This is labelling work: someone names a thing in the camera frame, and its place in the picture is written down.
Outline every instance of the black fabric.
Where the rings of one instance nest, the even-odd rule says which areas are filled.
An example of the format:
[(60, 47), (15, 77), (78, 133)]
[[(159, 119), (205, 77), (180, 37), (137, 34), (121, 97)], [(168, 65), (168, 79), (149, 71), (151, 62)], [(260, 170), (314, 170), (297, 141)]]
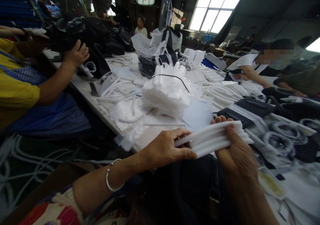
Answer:
[(276, 77), (280, 73), (281, 73), (280, 70), (276, 70), (276, 69), (270, 68), (268, 66), (263, 71), (261, 71), (259, 73), (259, 75), (261, 75), (261, 76), (269, 76), (269, 77)]
[[(239, 217), (229, 197), (216, 159), (207, 155), (158, 168), (145, 196), (147, 207), (158, 224), (238, 224)], [(219, 183), (213, 182), (218, 170)], [(209, 195), (219, 184), (219, 220), (209, 216)]]

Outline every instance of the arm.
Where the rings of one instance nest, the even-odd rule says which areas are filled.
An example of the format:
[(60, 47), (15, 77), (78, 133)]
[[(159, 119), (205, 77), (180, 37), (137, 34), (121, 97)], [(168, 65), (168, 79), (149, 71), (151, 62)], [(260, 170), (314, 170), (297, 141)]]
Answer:
[(27, 41), (14, 42), (19, 52), (26, 58), (34, 58), (49, 47), (49, 37), (39, 33), (27, 34)]
[(21, 29), (0, 26), (0, 38), (9, 38), (17, 35), (24, 35)]
[(265, 81), (258, 73), (253, 69), (251, 65), (242, 65), (240, 66), (243, 74), (253, 82), (256, 82), (263, 86), (264, 89), (270, 88), (271, 85)]
[(80, 45), (81, 41), (78, 40), (72, 50), (66, 51), (63, 62), (57, 72), (38, 86), (40, 97), (37, 104), (48, 105), (53, 103), (68, 86), (76, 68), (89, 58), (89, 49), (86, 44), (83, 44), (81, 48)]
[[(221, 121), (226, 121), (226, 118), (217, 117), (212, 123)], [(258, 165), (250, 146), (238, 136), (232, 124), (227, 126), (226, 133), (232, 145), (216, 151), (216, 156), (242, 223), (279, 224), (260, 186)]]
[[(182, 128), (162, 131), (140, 152), (117, 161), (110, 168), (108, 182), (117, 189), (128, 179), (145, 170), (162, 167), (180, 159), (196, 159), (197, 155), (189, 148), (175, 148), (174, 140), (191, 132)], [(73, 184), (75, 201), (84, 215), (90, 214), (112, 192), (106, 186), (106, 172), (110, 166), (100, 168), (76, 180)]]
[(283, 89), (287, 89), (287, 90), (290, 90), (290, 91), (294, 91), (294, 94), (298, 97), (306, 97), (306, 95), (298, 90), (295, 90), (294, 88), (290, 87), (287, 82), (285, 81), (286, 80), (286, 76), (283, 77), (283, 78), (278, 78), (276, 79), (273, 83), (274, 85), (280, 87), (280, 88), (283, 88)]

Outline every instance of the person's left hand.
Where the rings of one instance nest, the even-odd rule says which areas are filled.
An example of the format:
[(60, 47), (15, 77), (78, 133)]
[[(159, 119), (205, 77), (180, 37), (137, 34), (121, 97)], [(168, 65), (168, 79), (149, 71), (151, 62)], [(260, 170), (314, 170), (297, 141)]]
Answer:
[(50, 39), (46, 35), (30, 32), (27, 34), (27, 43), (32, 50), (41, 52), (49, 47)]
[(174, 141), (191, 134), (189, 130), (177, 128), (162, 131), (151, 143), (138, 152), (141, 170), (163, 167), (181, 159), (197, 159), (197, 154), (189, 148), (176, 148)]

